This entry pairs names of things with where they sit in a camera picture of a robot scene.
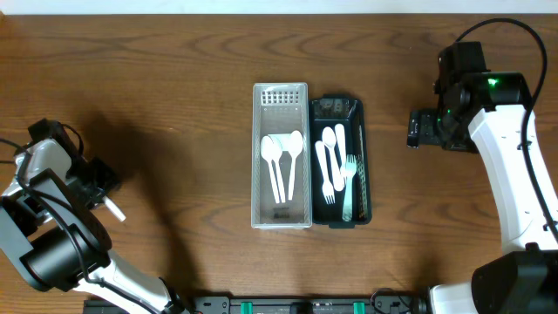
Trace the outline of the white spoon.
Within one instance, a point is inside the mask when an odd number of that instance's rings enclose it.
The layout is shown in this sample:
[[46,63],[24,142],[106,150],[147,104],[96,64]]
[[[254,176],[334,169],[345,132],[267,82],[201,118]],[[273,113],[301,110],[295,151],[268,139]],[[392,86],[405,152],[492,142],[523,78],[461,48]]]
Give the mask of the white spoon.
[[330,167],[332,171],[333,187],[336,191],[340,192],[344,189],[344,179],[341,175],[340,168],[337,163],[337,155],[335,151],[337,138],[331,127],[327,126],[323,129],[322,141],[328,148],[330,154]]
[[276,174],[272,165],[273,157],[274,157],[274,148],[275,148],[275,144],[273,140],[268,135],[263,136],[261,140],[261,156],[268,163],[271,187],[274,194],[275,202],[276,204],[278,204],[280,202],[280,195],[278,192],[278,187],[276,182]]
[[282,170],[280,164],[280,159],[283,153],[282,145],[281,142],[275,136],[270,136],[270,138],[272,139],[274,144],[274,154],[272,160],[276,164],[276,179],[277,179],[278,192],[279,192],[281,203],[285,203],[286,193],[285,193],[284,180],[282,177]]
[[103,198],[104,205],[108,208],[108,210],[120,221],[123,222],[126,219],[126,215],[120,209],[120,207],[111,200],[108,196]]

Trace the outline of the white fork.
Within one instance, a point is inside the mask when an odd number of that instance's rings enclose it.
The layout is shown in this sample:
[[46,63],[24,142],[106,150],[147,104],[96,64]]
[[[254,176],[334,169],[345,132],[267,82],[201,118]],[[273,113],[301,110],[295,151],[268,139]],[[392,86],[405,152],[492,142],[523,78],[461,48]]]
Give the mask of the white fork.
[[357,172],[357,159],[353,154],[347,155],[347,161],[345,164],[345,193],[344,193],[344,205],[342,218],[345,222],[350,222],[352,220],[352,208],[353,208],[353,179]]
[[336,134],[336,138],[337,138],[337,147],[338,147],[339,154],[340,154],[340,159],[341,159],[340,174],[342,175],[344,180],[346,180],[345,165],[346,165],[347,156],[346,156],[346,138],[345,138],[344,125],[336,124],[335,125],[335,134]]
[[335,193],[334,193],[333,185],[330,182],[324,143],[321,140],[318,140],[315,143],[315,149],[316,149],[316,156],[318,158],[319,167],[321,168],[322,177],[323,177],[323,185],[322,185],[323,197],[327,205],[332,205],[335,203]]

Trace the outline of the white spoon basket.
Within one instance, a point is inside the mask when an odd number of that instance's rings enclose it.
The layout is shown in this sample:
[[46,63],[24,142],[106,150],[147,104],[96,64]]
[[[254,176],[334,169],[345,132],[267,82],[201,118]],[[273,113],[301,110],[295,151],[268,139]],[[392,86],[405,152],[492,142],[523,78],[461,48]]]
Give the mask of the white spoon basket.
[[303,150],[303,136],[300,131],[295,130],[289,136],[289,154],[291,157],[291,166],[289,173],[289,192],[288,198],[293,200],[294,187],[296,180],[296,159]]

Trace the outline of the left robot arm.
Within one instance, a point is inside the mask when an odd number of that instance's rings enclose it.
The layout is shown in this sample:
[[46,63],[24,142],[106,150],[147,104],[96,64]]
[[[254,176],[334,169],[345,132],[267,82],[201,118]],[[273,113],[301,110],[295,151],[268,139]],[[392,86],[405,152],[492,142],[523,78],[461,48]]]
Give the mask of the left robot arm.
[[28,128],[31,140],[14,147],[16,167],[1,194],[1,250],[36,290],[85,292],[127,313],[182,313],[179,295],[160,277],[148,276],[112,248],[93,214],[107,207],[126,217],[109,198],[119,186],[113,170],[84,156],[72,127],[41,119]]

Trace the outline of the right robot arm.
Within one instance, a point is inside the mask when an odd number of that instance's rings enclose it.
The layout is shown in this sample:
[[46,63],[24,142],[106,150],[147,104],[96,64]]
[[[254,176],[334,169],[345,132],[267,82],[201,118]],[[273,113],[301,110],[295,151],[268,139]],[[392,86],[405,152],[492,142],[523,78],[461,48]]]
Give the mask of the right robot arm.
[[464,283],[430,288],[431,313],[555,313],[557,196],[534,122],[521,130],[532,97],[522,74],[490,72],[479,42],[439,54],[435,108],[409,118],[409,147],[480,154],[500,221],[503,255]]

